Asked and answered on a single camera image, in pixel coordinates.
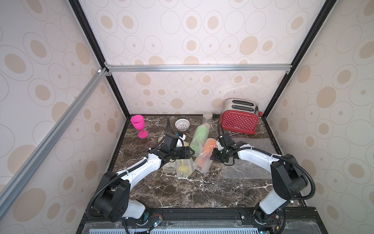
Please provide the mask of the clear bubble wrap sheet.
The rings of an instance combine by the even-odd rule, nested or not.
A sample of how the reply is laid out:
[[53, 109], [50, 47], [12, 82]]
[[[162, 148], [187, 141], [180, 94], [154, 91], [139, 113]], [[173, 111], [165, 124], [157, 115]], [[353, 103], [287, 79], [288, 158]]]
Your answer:
[[[243, 141], [251, 146], [265, 150], [270, 153], [276, 153], [270, 138], [240, 138], [233, 139], [235, 142]], [[235, 160], [233, 166], [222, 165], [221, 175], [227, 179], [272, 179], [271, 173], [266, 169], [248, 161]]]

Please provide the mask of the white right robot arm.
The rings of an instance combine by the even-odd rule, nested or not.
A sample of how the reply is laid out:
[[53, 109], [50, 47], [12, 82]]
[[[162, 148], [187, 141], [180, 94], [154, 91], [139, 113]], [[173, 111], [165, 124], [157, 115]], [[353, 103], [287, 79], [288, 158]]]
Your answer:
[[253, 216], [258, 224], [266, 224], [276, 210], [286, 207], [291, 201], [307, 200], [315, 195], [312, 176], [291, 154], [272, 154], [242, 141], [235, 142], [227, 133], [218, 137], [217, 145], [211, 160], [219, 163], [227, 163], [230, 158], [244, 160], [271, 174], [273, 189], [254, 208]]

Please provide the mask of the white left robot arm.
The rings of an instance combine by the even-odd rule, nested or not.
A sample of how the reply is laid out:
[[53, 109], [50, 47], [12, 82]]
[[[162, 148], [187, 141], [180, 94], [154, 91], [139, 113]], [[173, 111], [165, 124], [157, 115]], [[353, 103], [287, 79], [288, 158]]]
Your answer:
[[105, 173], [87, 205], [87, 217], [105, 218], [111, 222], [117, 222], [122, 218], [144, 217], [146, 207], [130, 199], [131, 190], [142, 179], [171, 160], [190, 159], [195, 151], [184, 145], [185, 139], [186, 136], [180, 132], [168, 133], [158, 145], [150, 148], [148, 155], [138, 163], [117, 173]]

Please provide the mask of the orange glass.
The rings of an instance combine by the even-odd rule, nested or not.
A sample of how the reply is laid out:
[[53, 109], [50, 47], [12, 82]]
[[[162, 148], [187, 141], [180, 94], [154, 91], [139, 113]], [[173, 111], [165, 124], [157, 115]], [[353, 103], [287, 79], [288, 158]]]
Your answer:
[[213, 138], [208, 138], [202, 148], [200, 155], [194, 161], [194, 168], [200, 173], [207, 174], [211, 165], [213, 149], [217, 148], [217, 140]]

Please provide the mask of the pink plastic wine glass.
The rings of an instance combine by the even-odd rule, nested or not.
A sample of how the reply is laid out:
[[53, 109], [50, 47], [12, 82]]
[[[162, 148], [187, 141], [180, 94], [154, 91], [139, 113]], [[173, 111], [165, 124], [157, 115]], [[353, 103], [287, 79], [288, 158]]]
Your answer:
[[131, 123], [133, 127], [138, 130], [139, 138], [146, 138], [148, 136], [148, 131], [144, 130], [145, 121], [142, 115], [135, 115], [131, 118]]

